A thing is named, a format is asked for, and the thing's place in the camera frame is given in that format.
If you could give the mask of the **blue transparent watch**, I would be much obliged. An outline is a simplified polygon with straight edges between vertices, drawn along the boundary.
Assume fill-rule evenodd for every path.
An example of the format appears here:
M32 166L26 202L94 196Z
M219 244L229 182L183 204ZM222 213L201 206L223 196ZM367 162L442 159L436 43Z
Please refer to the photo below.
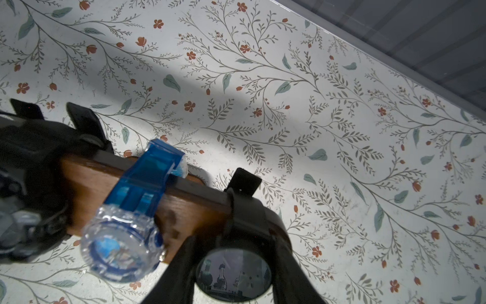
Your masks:
M165 247L154 216L184 152L154 139L83 228L81 254L95 275L135 282L153 272Z

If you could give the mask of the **black round watch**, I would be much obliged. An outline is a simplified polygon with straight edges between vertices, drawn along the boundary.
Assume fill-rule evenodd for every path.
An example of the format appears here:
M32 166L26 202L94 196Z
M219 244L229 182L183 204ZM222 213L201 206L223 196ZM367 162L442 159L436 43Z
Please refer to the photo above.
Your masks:
M286 301L277 268L277 235L271 230L281 218L254 197L261 183L260 177L238 168L225 188L230 218L196 267L196 286L216 300L242 303L272 291L275 303Z

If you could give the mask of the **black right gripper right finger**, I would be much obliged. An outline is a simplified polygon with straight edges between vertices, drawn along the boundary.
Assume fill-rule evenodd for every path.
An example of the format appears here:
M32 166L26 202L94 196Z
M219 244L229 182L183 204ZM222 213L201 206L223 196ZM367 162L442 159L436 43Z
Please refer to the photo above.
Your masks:
M325 304L281 238L275 239L274 303Z

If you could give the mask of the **brown wooden watch stand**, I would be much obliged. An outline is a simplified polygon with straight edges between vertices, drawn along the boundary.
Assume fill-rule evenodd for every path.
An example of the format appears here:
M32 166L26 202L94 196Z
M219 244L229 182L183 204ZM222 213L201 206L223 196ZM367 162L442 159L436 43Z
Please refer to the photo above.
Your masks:
M59 161L60 176L72 202L68 233L84 237L84 227L98 214L100 206L132 167L134 158L120 158L105 151L89 157L67 154ZM262 179L238 168L223 190L203 184L194 175L170 176L155 213L155 223L163 238L170 263L184 240L198 234L209 238L221 234L232 214L229 190L247 192L259 188Z

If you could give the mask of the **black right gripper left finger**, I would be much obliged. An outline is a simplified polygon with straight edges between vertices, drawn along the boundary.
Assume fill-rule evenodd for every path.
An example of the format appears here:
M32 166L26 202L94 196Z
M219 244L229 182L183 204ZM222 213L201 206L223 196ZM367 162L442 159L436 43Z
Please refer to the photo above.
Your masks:
M199 247L197 236L188 237L142 304L192 304Z

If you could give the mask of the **black rugged watch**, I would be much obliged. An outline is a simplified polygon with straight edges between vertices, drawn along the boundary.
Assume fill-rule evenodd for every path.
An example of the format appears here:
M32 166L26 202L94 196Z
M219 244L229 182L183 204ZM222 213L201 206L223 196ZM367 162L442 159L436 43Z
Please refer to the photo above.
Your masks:
M96 114L67 103L73 126L48 121L35 103L11 99L17 125L1 128L1 263L28 262L67 236L70 201L61 189L65 153L113 147Z

